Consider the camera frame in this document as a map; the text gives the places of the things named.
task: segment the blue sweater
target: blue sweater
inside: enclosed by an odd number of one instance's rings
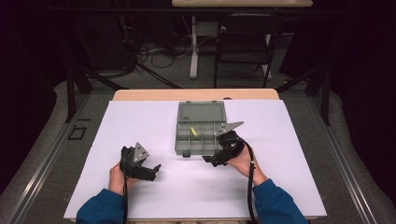
[[[265,224],[306,224],[291,196],[271,179],[253,188],[255,205]],[[77,213],[77,223],[122,223],[122,196],[107,189],[90,198]]]

